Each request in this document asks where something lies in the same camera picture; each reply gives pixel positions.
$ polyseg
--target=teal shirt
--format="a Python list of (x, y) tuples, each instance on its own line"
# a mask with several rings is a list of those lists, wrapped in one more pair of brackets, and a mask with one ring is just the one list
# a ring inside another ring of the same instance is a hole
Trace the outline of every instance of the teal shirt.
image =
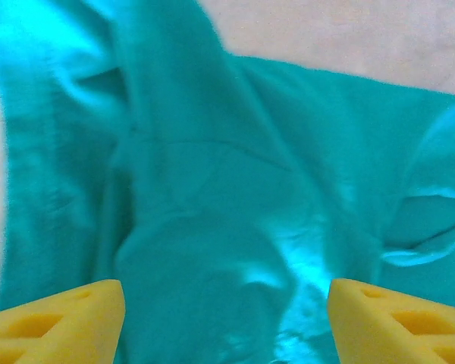
[(332, 278), (455, 306), (455, 96), (232, 55), (191, 0), (0, 2), (0, 96), (0, 309), (117, 278), (118, 364), (336, 363)]

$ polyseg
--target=white surface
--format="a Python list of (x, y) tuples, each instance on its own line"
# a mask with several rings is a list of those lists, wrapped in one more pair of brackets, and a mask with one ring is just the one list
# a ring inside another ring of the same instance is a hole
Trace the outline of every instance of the white surface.
[[(201, 0), (244, 55), (455, 93), (455, 0)], [(0, 118), (0, 232), (3, 145)], [(0, 234), (0, 260), (2, 235)]]

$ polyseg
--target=crumpled fabric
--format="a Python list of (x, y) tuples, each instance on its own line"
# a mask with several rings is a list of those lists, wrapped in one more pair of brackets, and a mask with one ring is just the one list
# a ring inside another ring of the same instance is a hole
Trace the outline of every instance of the crumpled fabric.
[(232, 55), (191, 0), (0, 2), (0, 96), (0, 310), (116, 278), (117, 364), (329, 364), (333, 278), (455, 306), (455, 96)]

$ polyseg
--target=teal cloth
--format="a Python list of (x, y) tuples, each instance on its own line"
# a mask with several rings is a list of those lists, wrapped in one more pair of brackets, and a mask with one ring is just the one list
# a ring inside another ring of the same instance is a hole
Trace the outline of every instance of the teal cloth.
[(0, 309), (120, 279), (117, 364), (336, 363), (336, 277), (455, 305), (455, 96), (232, 55), (191, 0), (4, 0), (0, 95)]

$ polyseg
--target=yellow sponge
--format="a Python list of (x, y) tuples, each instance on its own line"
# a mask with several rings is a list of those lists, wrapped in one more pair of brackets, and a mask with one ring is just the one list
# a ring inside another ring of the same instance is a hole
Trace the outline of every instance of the yellow sponge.
[(124, 320), (119, 281), (0, 312), (0, 364), (111, 364)]
[(342, 364), (455, 364), (453, 307), (337, 279), (328, 314)]

